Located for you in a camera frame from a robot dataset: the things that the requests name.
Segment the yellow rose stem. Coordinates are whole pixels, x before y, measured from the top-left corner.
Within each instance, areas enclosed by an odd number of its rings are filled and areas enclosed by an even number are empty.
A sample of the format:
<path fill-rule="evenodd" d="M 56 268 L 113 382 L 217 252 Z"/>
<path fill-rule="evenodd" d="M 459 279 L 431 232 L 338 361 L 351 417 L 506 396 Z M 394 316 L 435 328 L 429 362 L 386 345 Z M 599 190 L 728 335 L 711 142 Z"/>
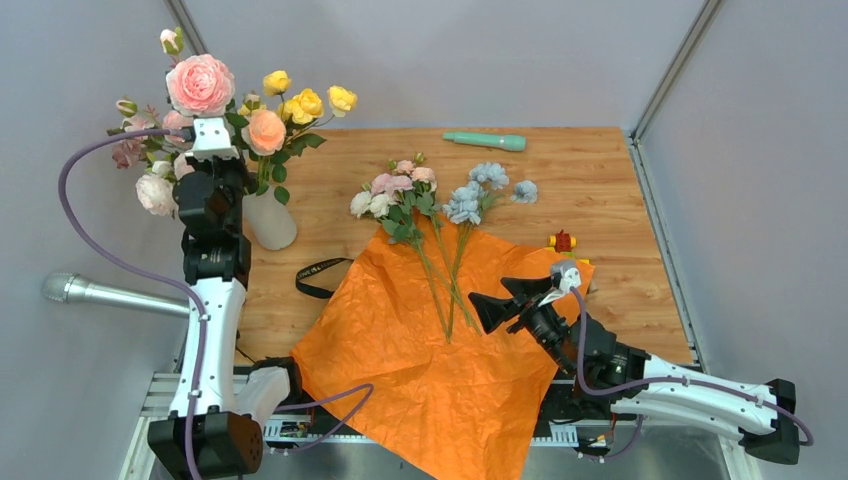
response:
<path fill-rule="evenodd" d="M 317 148 L 324 143 L 324 138 L 312 133 L 312 130 L 354 111 L 358 106 L 358 95 L 345 87 L 332 85 L 324 97 L 313 89 L 305 88 L 285 99 L 291 83 L 285 71 L 276 70 L 263 78 L 262 88 L 266 96 L 281 99 L 277 113 L 289 134 L 283 151 L 290 156 L 300 156 L 306 148 Z"/>

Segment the large pink rose stem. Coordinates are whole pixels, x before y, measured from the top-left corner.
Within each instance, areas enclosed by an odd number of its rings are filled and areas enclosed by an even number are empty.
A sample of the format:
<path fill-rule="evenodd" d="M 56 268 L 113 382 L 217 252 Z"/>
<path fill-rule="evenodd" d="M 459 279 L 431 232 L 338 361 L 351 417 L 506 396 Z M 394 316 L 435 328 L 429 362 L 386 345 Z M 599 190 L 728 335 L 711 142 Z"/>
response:
<path fill-rule="evenodd" d="M 159 38 L 163 51 L 176 61 L 165 82 L 172 107 L 186 117 L 223 116 L 235 94 L 235 77 L 210 54 L 180 60 L 184 48 L 182 30 L 165 29 Z"/>

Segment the blue grey flower stem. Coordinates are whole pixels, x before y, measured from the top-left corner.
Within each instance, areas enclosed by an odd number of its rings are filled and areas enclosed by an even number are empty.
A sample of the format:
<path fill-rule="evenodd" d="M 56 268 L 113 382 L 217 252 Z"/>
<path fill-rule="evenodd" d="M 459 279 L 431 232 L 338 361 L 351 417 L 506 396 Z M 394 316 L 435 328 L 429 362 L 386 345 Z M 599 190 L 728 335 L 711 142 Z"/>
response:
<path fill-rule="evenodd" d="M 457 246 L 448 264 L 451 281 L 449 319 L 446 331 L 448 341 L 452 340 L 455 326 L 454 314 L 457 312 L 463 315 L 468 326 L 480 332 L 465 306 L 464 296 L 459 284 L 459 273 L 472 233 L 482 223 L 485 214 L 496 205 L 499 199 L 504 197 L 500 190 L 508 184 L 508 174 L 500 163 L 478 164 L 470 170 L 467 184 L 454 190 L 448 202 L 442 207 L 447 220 L 457 227 Z"/>

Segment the pink white rose stem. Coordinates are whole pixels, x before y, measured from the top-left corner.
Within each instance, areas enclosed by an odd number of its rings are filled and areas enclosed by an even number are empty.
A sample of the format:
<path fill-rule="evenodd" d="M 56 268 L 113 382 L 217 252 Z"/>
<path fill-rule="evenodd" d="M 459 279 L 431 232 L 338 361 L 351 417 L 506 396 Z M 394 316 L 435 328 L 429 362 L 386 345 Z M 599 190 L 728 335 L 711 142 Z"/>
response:
<path fill-rule="evenodd" d="M 289 158 L 285 152 L 288 133 L 282 118 L 253 91 L 225 117 L 233 131 L 233 144 L 255 166 L 247 192 L 256 197 L 270 194 L 277 203 L 287 205 L 290 192 L 283 183 L 287 178 L 284 163 Z"/>

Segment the flower bouquet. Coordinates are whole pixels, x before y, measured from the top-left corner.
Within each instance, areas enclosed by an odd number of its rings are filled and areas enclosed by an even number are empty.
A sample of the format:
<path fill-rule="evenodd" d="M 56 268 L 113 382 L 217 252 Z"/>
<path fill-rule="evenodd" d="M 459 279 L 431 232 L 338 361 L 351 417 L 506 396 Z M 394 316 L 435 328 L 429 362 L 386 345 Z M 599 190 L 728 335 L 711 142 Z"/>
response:
<path fill-rule="evenodd" d="M 385 172 L 361 186 L 349 211 L 356 218 L 377 221 L 390 244 L 406 246 L 417 255 L 445 340 L 451 341 L 457 311 L 473 331 L 482 330 L 460 299 L 459 262 L 449 258 L 442 238 L 445 222 L 439 217 L 437 177 L 425 162 L 421 152 L 390 160 Z"/>

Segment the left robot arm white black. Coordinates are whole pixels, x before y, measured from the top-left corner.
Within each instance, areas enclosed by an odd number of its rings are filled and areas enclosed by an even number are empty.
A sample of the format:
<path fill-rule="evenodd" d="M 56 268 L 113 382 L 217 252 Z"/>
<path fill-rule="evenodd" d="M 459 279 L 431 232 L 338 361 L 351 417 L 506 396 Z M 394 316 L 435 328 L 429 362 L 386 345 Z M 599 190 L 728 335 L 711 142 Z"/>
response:
<path fill-rule="evenodd" d="M 255 363 L 234 389 L 234 354 L 251 268 L 242 206 L 251 180 L 240 158 L 190 158 L 174 199 L 184 225 L 181 248 L 190 298 L 180 381 L 166 419 L 147 441 L 174 479 L 220 479 L 255 473 L 263 431 L 274 411 L 298 411 L 306 386 L 290 357 Z"/>

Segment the orange yellow wrapping paper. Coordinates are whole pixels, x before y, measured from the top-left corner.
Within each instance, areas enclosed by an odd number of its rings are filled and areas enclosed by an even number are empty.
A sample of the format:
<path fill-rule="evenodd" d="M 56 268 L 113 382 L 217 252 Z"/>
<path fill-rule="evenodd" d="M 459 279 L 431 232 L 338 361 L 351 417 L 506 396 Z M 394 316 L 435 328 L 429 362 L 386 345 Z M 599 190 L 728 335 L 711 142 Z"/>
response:
<path fill-rule="evenodd" d="M 305 390 L 335 416 L 439 479 L 517 479 L 555 363 L 526 332 L 445 335 L 416 253 L 370 220 L 302 226 L 317 258 L 351 255 L 346 276 L 293 347 Z"/>

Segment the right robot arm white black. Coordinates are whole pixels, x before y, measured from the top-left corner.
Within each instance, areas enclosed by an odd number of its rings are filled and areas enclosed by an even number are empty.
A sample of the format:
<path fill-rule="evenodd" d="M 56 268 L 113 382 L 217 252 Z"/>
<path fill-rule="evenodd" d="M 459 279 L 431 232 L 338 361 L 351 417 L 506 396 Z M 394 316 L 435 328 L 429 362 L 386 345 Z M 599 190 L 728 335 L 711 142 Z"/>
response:
<path fill-rule="evenodd" d="M 525 331 L 574 380 L 571 403 L 584 417 L 657 417 L 736 442 L 759 460 L 795 465 L 814 443 L 796 415 L 796 387 L 784 379 L 733 382 L 620 342 L 588 312 L 574 267 L 539 279 L 504 277 L 508 297 L 471 293 L 485 333 Z"/>

